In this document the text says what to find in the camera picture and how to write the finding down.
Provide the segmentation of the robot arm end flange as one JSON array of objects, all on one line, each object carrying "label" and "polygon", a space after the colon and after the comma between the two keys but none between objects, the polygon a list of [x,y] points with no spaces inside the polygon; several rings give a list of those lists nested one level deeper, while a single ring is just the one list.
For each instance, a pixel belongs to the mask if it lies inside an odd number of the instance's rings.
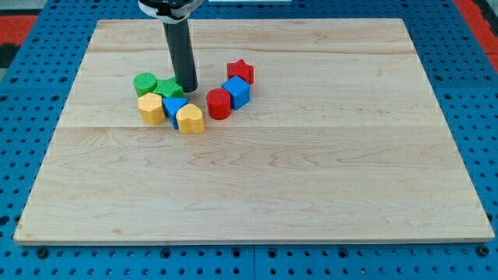
[{"label": "robot arm end flange", "polygon": [[177,24],[188,19],[204,0],[138,0],[140,10],[147,16],[166,24]]}]

